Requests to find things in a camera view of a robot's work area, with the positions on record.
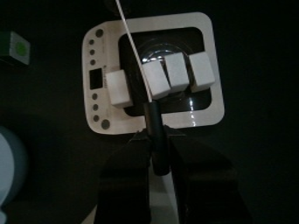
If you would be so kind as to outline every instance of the gray round object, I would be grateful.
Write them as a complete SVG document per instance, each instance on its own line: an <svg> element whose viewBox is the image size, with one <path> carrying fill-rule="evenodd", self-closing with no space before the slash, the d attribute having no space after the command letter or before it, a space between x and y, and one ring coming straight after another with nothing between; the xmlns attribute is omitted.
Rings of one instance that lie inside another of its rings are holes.
<svg viewBox="0 0 299 224"><path fill-rule="evenodd" d="M18 193L26 170L27 156L23 145L14 133L0 126L0 206Z"/></svg>

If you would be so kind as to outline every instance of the wire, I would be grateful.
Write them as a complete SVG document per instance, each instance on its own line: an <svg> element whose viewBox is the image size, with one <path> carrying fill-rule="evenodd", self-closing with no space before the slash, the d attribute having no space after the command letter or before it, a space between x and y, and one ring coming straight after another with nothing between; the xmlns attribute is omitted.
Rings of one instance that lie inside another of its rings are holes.
<svg viewBox="0 0 299 224"><path fill-rule="evenodd" d="M146 98L148 98L148 101L150 102L152 101L152 95L150 95L150 90L149 90L149 87L148 87L148 82L146 82L146 79L145 79L145 70L142 68L141 60L138 58L138 54L137 54L137 51L136 51L136 44L134 44L134 41L133 41L132 36L130 36L130 32L129 32L128 27L126 27L126 20L125 20L123 12L121 10L121 5L119 5L118 0L115 0L115 7L117 7L118 14L119 14L119 17L121 17L121 20L122 20L122 23L123 23L128 40L129 40L130 46L133 48L136 63L137 63L137 66L138 66L138 69L140 69L140 72L141 72L141 75L142 75Z"/></svg>

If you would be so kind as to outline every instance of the dark background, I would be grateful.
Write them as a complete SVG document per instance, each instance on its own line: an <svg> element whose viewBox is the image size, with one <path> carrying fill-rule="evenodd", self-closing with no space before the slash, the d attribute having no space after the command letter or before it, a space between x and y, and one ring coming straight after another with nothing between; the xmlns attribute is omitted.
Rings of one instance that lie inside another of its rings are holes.
<svg viewBox="0 0 299 224"><path fill-rule="evenodd" d="M225 102L222 121L184 129L232 161L256 224L299 223L297 17L290 1L138 0L130 18L200 11L212 21ZM0 123L30 157L9 224L81 223L97 176L132 135L102 136L83 115L83 34L117 19L97 0L1 0L0 30L31 44L27 67L0 65Z"/></svg>

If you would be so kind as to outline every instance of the green sticker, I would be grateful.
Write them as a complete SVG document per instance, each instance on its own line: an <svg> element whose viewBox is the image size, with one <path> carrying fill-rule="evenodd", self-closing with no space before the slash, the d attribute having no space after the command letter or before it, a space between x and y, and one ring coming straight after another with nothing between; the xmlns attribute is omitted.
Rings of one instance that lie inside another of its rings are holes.
<svg viewBox="0 0 299 224"><path fill-rule="evenodd" d="M26 54L26 49L22 42L17 42L14 44L14 51L19 56L23 56Z"/></svg>

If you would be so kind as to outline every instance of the white plastic frame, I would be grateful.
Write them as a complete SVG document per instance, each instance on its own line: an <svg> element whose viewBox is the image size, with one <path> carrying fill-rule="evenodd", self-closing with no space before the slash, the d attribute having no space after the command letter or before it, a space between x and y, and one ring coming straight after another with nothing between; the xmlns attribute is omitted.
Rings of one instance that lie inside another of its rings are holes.
<svg viewBox="0 0 299 224"><path fill-rule="evenodd" d="M162 114L162 123L176 129L217 123L224 116L224 105L217 56L208 16L193 12L169 16L141 17L128 19L126 24L130 32L149 32L186 27L194 27L200 30L204 49L209 55L209 63L214 75L214 83L209 87L210 104L204 110ZM145 127L144 117L129 116L121 108L115 108L109 104L107 99L105 74L119 70L117 41L123 34L125 28L122 22L117 20L93 27L82 40L81 59L85 115L87 126L99 134L133 133ZM97 68L101 68L102 71L102 88L90 90L89 70Z"/></svg>

